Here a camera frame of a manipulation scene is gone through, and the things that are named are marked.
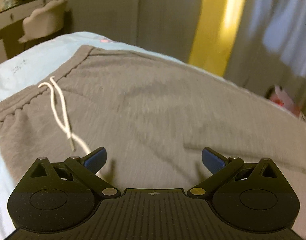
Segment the grey curtain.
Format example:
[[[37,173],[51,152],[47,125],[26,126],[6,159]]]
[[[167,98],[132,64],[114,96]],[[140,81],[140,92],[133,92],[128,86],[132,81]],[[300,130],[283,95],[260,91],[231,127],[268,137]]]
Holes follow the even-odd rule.
[[[69,0],[89,31],[188,63],[202,0]],[[256,94],[280,85],[306,115],[306,0],[245,0],[223,76]]]

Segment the pink plush toy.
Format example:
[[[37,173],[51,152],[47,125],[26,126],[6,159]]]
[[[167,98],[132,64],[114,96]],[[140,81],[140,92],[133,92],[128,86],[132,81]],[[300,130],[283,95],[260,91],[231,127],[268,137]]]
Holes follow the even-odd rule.
[[[301,116],[301,111],[298,105],[292,100],[292,98],[280,85],[274,85],[269,87],[265,94],[265,98],[281,107],[284,107],[296,117]]]

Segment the white dressing table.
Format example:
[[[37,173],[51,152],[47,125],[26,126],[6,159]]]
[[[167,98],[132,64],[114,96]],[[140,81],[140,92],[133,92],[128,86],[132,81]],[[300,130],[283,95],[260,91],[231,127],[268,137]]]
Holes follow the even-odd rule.
[[[25,45],[18,42],[24,35],[22,21],[51,1],[35,0],[0,12],[0,63],[20,54]]]

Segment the yellow curtain strip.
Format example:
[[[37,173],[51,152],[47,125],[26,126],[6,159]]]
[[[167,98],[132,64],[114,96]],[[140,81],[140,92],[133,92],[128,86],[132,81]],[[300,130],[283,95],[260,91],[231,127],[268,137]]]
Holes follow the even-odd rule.
[[[202,0],[188,63],[223,77],[245,0]]]

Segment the beige plush chair back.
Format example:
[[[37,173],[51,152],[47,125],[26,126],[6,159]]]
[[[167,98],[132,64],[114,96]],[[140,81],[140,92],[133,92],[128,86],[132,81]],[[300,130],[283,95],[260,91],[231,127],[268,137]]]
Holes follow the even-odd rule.
[[[64,16],[68,0],[50,1],[38,8],[22,22],[24,35],[19,43],[37,40],[60,31],[64,27]]]

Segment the light blue bed sheet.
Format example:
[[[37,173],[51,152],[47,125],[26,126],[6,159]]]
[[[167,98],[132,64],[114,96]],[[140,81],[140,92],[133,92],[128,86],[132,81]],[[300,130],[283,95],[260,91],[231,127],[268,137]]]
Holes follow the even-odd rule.
[[[9,195],[37,157],[62,161],[72,155],[84,155],[79,146],[74,151],[70,149],[66,134],[54,120],[50,89],[41,85],[81,46],[135,51],[185,64],[173,57],[87,32],[57,37],[0,64],[0,239],[14,230],[7,211]]]

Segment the grey sweatpants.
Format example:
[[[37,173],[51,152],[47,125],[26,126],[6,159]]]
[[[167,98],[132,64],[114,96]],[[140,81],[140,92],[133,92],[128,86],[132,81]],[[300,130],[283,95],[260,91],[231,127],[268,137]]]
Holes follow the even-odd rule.
[[[190,188],[209,175],[200,162],[208,146],[272,158],[306,207],[306,123],[264,98],[185,64],[92,46],[51,76],[72,131],[90,150],[107,149],[107,182]]]

